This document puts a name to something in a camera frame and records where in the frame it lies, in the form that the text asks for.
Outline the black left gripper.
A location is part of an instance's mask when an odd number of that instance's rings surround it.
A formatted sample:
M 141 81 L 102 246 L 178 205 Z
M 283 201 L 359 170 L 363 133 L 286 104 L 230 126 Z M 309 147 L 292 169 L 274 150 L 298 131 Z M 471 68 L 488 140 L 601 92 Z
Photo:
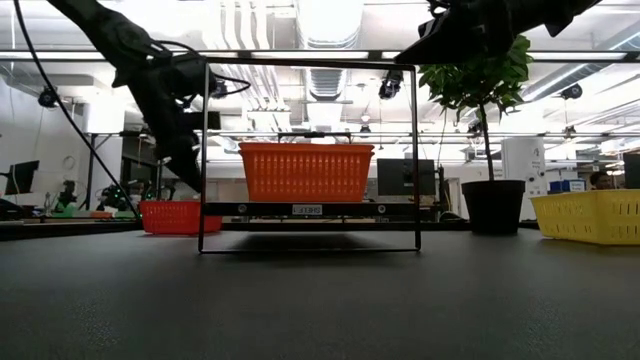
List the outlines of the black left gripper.
M 197 138 L 184 123 L 178 99 L 189 100 L 209 95 L 205 90 L 208 63 L 203 57 L 167 57 L 149 60 L 146 57 L 127 59 L 127 87 L 142 112 L 156 140 L 156 156 L 182 182 L 200 193 L 202 176 L 196 162 L 194 146 Z

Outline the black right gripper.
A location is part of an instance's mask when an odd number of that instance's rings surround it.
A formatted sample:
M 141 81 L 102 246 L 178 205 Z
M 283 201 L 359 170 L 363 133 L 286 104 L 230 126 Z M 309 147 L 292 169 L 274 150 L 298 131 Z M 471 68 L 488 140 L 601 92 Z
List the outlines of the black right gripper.
M 427 0 L 433 17 L 419 39 L 394 57 L 396 64 L 463 62 L 508 51 L 517 35 L 506 0 Z

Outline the red plastic basket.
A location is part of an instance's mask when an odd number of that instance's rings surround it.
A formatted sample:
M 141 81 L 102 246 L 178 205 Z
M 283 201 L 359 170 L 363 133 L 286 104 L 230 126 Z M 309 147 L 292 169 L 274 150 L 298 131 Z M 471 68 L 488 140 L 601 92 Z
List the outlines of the red plastic basket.
M 142 201 L 139 204 L 144 231 L 153 235 L 197 235 L 200 231 L 198 201 Z

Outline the yellow plastic basket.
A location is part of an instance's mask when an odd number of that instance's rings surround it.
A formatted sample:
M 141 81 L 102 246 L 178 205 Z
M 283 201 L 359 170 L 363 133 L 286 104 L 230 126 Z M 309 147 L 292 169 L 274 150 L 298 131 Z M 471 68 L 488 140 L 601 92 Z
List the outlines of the yellow plastic basket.
M 640 190 L 592 190 L 531 200 L 547 238 L 640 246 Z

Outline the black-framed wooden shelf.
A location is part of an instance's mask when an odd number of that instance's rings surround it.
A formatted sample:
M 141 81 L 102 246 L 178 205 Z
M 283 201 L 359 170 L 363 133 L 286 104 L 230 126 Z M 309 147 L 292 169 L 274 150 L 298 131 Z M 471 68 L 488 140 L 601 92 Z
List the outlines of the black-framed wooden shelf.
M 206 61 L 219 64 L 235 65 L 273 65 L 273 66 L 299 66 L 303 68 L 328 68 L 328 69 L 368 69 L 368 70 L 397 70 L 408 73 L 410 76 L 410 106 L 412 131 L 412 164 L 413 164 L 413 196 L 414 202 L 408 204 L 391 204 L 390 208 L 399 211 L 401 214 L 410 214 L 413 221 L 407 224 L 404 229 L 414 233 L 414 246 L 412 252 L 420 252 L 422 249 L 422 229 L 420 219 L 420 194 L 419 194 L 419 138 L 418 130 L 418 101 L 417 101 L 417 71 L 414 65 L 355 61 L 355 60 L 335 60 L 335 59 L 298 59 L 298 58 L 248 58 L 238 56 L 236 58 L 208 56 Z M 322 216 L 347 216 L 347 215 L 372 215 L 380 214 L 381 209 L 375 210 L 371 203 L 308 203 L 308 202 L 257 202 L 257 203 L 224 203 L 207 201 L 207 164 L 208 164 L 208 116 L 203 116 L 203 129 L 200 139 L 200 171 L 201 171 L 201 193 L 200 193 L 200 213 L 199 213 L 199 233 L 197 250 L 201 255 L 210 255 L 212 252 L 205 248 L 205 220 L 212 216 L 285 216 L 295 215 L 299 210 L 309 210 L 315 217 Z

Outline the white cylindrical machine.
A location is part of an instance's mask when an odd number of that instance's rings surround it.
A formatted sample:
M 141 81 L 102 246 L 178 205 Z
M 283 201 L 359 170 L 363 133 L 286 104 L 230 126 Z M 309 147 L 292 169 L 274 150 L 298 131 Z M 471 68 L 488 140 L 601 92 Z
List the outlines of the white cylindrical machine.
M 543 139 L 506 138 L 502 141 L 501 152 L 503 178 L 525 182 L 520 220 L 536 220 L 531 199 L 546 195 L 548 186 Z

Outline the black computer monitor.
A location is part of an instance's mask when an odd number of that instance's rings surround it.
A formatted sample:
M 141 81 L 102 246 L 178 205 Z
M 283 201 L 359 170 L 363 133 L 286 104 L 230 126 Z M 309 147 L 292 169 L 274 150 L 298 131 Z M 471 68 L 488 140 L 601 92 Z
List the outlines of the black computer monitor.
M 414 167 L 411 159 L 378 159 L 379 196 L 413 195 Z M 419 194 L 436 194 L 436 170 L 432 160 L 418 161 Z
M 35 172 L 39 169 L 39 160 L 16 163 L 9 170 L 2 173 L 7 178 L 5 185 L 6 195 L 19 195 L 31 192 Z
M 640 153 L 624 153 L 623 162 L 625 188 L 640 190 Z

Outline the potted green tree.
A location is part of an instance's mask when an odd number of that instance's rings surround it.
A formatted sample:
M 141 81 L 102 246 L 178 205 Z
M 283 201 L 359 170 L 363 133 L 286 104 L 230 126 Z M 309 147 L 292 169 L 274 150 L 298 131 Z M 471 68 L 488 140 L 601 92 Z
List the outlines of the potted green tree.
M 518 232 L 525 182 L 495 177 L 486 107 L 500 114 L 522 101 L 520 92 L 529 80 L 530 40 L 518 35 L 503 55 L 479 55 L 459 64 L 419 67 L 419 85 L 429 88 L 430 99 L 445 110 L 461 114 L 473 109 L 481 126 L 488 166 L 486 180 L 461 185 L 470 229 L 480 235 L 512 235 Z

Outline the blue storage bin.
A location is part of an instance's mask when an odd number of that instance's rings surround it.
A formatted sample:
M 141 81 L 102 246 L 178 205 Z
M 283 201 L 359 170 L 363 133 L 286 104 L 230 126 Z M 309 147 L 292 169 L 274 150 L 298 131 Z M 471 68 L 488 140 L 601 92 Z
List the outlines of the blue storage bin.
M 584 179 L 565 179 L 549 183 L 549 194 L 584 192 L 587 189 Z

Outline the person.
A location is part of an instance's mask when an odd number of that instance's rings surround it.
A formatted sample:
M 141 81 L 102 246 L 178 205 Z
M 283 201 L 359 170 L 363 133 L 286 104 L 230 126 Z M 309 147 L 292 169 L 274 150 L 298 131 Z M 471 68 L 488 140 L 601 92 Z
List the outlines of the person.
M 611 176 L 604 171 L 597 171 L 590 175 L 589 182 L 594 190 L 611 190 L 614 189 Z

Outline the silver ceiling air duct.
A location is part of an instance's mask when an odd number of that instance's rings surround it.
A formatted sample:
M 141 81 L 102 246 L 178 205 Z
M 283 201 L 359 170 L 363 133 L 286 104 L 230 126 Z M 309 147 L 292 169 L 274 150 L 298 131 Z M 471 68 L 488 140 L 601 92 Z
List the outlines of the silver ceiling air duct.
M 351 50 L 358 44 L 364 0 L 295 0 L 299 45 L 304 50 Z M 318 101 L 342 96 L 346 70 L 305 71 L 309 94 Z

